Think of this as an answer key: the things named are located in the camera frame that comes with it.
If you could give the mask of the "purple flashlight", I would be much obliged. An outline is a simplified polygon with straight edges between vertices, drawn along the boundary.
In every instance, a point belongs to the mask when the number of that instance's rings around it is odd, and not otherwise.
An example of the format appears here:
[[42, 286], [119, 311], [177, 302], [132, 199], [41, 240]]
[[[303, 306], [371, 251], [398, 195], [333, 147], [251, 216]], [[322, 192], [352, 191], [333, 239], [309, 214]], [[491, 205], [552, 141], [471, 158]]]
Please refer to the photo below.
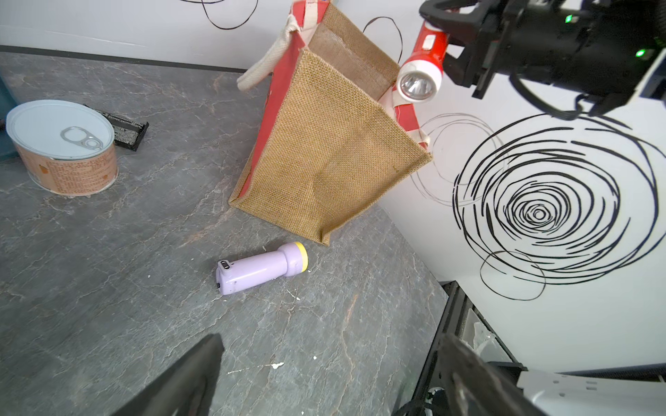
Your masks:
[[235, 261], [220, 260], [215, 272], [222, 296], [245, 291], [281, 277], [294, 277], [307, 271], [308, 253], [303, 244], [292, 242], [277, 250]]

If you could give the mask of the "brown jute tote bag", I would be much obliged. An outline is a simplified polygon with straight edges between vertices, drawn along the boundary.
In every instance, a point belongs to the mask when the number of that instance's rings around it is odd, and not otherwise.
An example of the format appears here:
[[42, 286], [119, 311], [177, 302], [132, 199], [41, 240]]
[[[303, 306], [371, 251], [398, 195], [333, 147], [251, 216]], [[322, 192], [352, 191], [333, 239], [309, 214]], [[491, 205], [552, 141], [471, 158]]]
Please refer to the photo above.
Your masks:
[[329, 1], [295, 1], [279, 38], [238, 79], [271, 81], [231, 206], [319, 244], [430, 163], [395, 87], [398, 65]]

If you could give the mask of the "red white flashlight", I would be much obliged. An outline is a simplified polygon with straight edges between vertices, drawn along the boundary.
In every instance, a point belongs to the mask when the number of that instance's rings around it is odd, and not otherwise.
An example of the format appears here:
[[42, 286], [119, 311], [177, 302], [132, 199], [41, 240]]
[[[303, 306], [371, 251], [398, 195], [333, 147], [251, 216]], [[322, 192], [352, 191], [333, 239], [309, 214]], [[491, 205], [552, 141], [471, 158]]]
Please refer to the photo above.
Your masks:
[[447, 33], [428, 22], [423, 23], [412, 54], [400, 68], [396, 80], [402, 99], [421, 103], [437, 95], [442, 85], [442, 64], [448, 46]]

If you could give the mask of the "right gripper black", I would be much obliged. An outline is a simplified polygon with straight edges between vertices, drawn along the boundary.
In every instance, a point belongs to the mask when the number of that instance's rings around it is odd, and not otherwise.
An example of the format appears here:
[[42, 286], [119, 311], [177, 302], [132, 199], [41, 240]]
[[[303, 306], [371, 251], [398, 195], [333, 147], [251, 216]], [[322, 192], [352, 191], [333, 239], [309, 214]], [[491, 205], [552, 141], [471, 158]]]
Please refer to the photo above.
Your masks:
[[482, 99], [497, 74], [553, 117], [626, 105], [665, 46], [663, 1], [426, 1], [420, 16], [463, 52], [444, 71]]

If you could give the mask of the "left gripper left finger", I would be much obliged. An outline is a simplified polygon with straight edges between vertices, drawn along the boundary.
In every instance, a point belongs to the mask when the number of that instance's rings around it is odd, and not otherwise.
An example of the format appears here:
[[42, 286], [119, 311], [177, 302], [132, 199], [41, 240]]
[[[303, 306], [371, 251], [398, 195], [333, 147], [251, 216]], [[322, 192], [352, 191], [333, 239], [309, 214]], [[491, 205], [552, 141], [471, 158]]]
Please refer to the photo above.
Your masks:
[[220, 376], [224, 351], [221, 335], [205, 336], [114, 413], [116, 415], [208, 415]]

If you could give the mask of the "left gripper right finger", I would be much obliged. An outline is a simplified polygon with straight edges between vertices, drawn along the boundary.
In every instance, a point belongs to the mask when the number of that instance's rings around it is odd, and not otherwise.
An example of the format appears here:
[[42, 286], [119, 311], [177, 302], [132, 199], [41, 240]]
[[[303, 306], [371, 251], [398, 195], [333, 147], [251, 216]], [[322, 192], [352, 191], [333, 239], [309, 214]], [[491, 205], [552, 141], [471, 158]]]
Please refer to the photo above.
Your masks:
[[439, 358], [452, 415], [544, 414], [457, 337], [444, 336]]

